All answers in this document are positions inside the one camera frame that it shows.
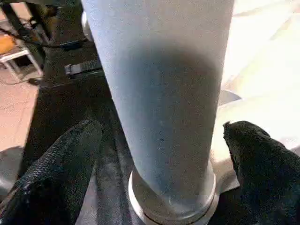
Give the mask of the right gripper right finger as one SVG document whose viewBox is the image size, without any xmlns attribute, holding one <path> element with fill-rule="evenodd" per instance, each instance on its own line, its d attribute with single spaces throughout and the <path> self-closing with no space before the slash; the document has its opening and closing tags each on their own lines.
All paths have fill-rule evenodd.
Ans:
<svg viewBox="0 0 300 225">
<path fill-rule="evenodd" d="M 226 122 L 223 139 L 254 225 L 300 223 L 300 157 L 249 121 Z"/>
</svg>

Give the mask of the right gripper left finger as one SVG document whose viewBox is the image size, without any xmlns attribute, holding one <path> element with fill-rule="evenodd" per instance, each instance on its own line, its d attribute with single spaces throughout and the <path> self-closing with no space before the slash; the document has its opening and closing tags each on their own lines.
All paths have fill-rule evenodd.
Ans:
<svg viewBox="0 0 300 225">
<path fill-rule="evenodd" d="M 2 225 L 74 225 L 83 205 L 103 127 L 83 120 L 27 169 L 0 204 Z"/>
</svg>

